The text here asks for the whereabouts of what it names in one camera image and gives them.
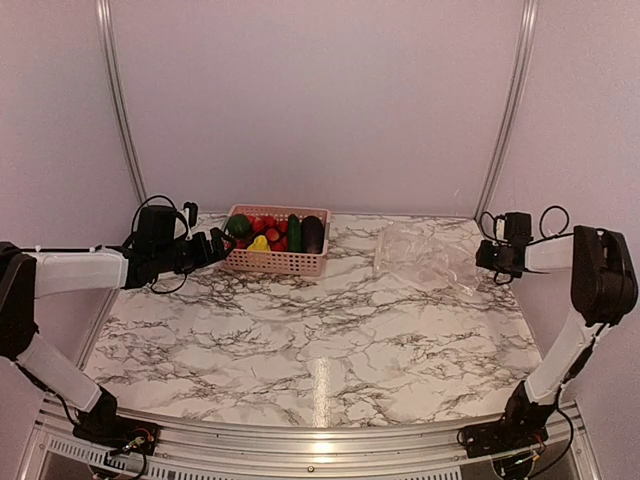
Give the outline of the green fake vegetable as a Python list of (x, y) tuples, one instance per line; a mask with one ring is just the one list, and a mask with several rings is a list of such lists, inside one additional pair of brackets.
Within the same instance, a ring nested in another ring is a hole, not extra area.
[(252, 222), (244, 214), (234, 214), (228, 218), (226, 224), (230, 236), (241, 239), (253, 233)]

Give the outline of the yellow fake lemon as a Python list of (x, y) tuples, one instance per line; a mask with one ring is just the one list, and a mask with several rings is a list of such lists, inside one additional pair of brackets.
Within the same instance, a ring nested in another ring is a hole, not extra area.
[(247, 246), (249, 251), (270, 251), (270, 244), (265, 235), (256, 236), (250, 245)]

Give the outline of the red fake strawberries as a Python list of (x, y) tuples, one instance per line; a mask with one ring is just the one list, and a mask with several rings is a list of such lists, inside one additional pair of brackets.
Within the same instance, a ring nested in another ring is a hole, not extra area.
[(252, 221), (254, 238), (265, 235), (270, 244), (270, 251), (285, 252), (287, 245), (287, 221), (277, 220), (273, 216), (255, 217)]

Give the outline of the clear zip top bag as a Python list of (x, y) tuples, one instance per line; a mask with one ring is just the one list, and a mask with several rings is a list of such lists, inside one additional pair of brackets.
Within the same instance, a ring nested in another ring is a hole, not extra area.
[(394, 222), (378, 236), (373, 273), (392, 275), (423, 291), (449, 287), (473, 296), (481, 283), (476, 266), (479, 238), (451, 226), (434, 227)]

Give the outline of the green fake cucumber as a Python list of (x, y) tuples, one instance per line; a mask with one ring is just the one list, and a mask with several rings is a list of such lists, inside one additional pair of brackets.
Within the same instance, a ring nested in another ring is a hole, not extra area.
[(286, 235), (288, 251), (301, 253), (303, 251), (301, 221), (295, 214), (290, 214), (288, 217)]

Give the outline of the purple fake eggplant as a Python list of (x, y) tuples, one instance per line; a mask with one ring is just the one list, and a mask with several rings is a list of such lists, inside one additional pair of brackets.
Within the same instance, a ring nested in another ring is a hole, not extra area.
[(325, 227), (315, 216), (307, 216), (301, 222), (302, 251), (306, 254), (321, 254), (324, 246)]

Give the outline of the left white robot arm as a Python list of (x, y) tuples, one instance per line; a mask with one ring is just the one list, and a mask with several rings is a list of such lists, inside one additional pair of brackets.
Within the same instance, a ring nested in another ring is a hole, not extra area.
[(56, 297), (152, 288), (164, 274), (183, 279), (225, 260), (236, 239), (226, 229), (197, 230), (197, 208), (143, 206), (119, 245), (1, 246), (1, 357), (39, 388), (88, 414), (86, 426), (106, 445), (125, 438), (116, 402), (42, 333), (44, 306)]

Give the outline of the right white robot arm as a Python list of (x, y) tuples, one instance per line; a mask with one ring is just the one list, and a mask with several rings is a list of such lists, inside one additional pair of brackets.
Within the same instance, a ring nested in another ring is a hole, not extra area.
[(639, 285), (624, 235), (570, 218), (555, 234), (533, 236), (532, 217), (524, 212), (481, 214), (491, 231), (476, 252), (476, 265), (508, 285), (525, 274), (571, 273), (571, 306), (566, 322), (542, 363), (524, 381), (531, 404), (553, 405), (564, 386), (589, 360), (600, 338), (634, 308)]

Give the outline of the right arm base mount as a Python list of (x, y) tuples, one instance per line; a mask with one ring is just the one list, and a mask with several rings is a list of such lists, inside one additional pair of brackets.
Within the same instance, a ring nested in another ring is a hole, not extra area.
[(457, 434), (457, 442), (469, 458), (494, 455), (546, 441), (546, 423), (555, 404), (539, 404), (529, 399), (525, 382), (509, 397), (502, 415), (494, 421), (468, 425)]

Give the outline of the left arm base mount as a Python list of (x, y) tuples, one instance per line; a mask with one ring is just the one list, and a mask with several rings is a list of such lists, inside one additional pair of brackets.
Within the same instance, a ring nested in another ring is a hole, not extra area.
[(116, 398), (103, 387), (88, 412), (77, 412), (73, 428), (76, 437), (110, 447), (111, 455), (136, 452), (151, 456), (159, 432), (156, 423), (120, 416)]

